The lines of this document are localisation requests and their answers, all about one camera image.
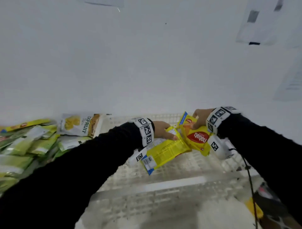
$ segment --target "wrist band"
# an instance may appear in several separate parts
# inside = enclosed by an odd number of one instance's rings
[[[143,140],[143,147],[147,146],[154,140],[154,132],[152,123],[149,119],[144,117],[136,117],[130,119],[128,122],[134,123],[139,129]]]
[[[222,123],[223,120],[226,120],[230,114],[240,114],[234,107],[217,107],[215,108],[206,121],[206,126],[210,132],[214,134],[218,133],[218,127]]]

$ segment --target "hand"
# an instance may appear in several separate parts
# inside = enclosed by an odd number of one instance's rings
[[[198,129],[201,126],[205,126],[206,125],[206,120],[209,117],[210,113],[214,110],[214,108],[212,109],[197,109],[194,114],[193,117],[196,118],[196,116],[198,116],[198,120],[196,123],[194,123],[194,125],[192,126],[193,130]]]
[[[166,131],[167,128],[170,127],[169,123],[163,122],[163,121],[154,121],[153,122],[155,130],[154,130],[154,137],[160,137],[170,140],[178,140],[178,137],[172,133],[169,133]]]

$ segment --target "white snack bag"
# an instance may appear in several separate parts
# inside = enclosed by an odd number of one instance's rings
[[[102,114],[62,114],[58,134],[93,137]]]

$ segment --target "black sleeve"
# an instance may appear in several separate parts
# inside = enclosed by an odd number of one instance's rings
[[[241,114],[231,114],[224,120],[218,127],[218,134],[231,141],[302,225],[298,208],[302,204],[302,146],[267,127],[256,125]]]
[[[35,170],[0,198],[1,228],[74,228],[90,197],[142,147],[139,128],[125,123]]]

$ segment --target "white backdrop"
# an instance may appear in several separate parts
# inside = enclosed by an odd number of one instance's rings
[[[0,125],[62,112],[233,105],[302,143],[302,102],[272,100],[298,52],[284,45],[295,3],[284,6],[279,42],[266,47],[235,42],[247,0],[125,0],[120,12],[77,0],[3,0]]]

